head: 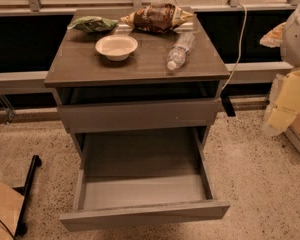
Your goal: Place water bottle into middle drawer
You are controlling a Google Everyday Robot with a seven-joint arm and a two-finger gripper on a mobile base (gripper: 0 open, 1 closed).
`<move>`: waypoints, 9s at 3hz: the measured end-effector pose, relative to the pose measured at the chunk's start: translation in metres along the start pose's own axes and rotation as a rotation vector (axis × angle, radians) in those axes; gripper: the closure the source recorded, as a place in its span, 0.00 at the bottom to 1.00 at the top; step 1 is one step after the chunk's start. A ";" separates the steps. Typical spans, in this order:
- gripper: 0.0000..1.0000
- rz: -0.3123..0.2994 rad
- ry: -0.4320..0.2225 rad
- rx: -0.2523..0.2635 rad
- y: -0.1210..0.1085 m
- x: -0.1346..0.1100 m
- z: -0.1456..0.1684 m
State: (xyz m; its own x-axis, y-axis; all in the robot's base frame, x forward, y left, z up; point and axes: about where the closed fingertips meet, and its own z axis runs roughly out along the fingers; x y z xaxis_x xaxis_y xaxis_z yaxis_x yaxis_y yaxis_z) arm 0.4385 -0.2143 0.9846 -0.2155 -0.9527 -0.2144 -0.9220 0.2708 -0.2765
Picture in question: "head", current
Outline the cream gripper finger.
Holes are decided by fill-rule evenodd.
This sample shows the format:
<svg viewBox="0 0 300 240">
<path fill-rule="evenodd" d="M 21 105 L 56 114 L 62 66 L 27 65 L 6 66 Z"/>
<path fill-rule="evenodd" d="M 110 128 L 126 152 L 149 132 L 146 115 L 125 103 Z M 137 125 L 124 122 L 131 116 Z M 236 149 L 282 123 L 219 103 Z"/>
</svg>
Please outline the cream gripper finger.
<svg viewBox="0 0 300 240">
<path fill-rule="evenodd" d="M 278 74 L 270 91 L 267 125 L 285 131 L 300 114 L 300 68 L 287 75 Z"/>
<path fill-rule="evenodd" d="M 260 39 L 260 44 L 269 48 L 280 47 L 282 43 L 282 35 L 284 32 L 285 25 L 286 23 L 283 22 L 277 25 L 272 30 L 270 30 Z"/>
</svg>

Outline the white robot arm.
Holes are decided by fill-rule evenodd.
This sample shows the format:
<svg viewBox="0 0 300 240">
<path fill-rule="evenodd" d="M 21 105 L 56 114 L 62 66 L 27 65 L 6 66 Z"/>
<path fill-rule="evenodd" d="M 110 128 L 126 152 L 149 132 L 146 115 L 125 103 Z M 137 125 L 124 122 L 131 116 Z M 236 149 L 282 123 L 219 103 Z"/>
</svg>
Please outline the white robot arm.
<svg viewBox="0 0 300 240">
<path fill-rule="evenodd" d="M 280 48 L 281 59 L 292 66 L 286 76 L 278 74 L 272 83 L 262 129 L 276 136 L 285 132 L 300 114 L 300 4 L 286 22 L 264 35 L 263 46 Z"/>
</svg>

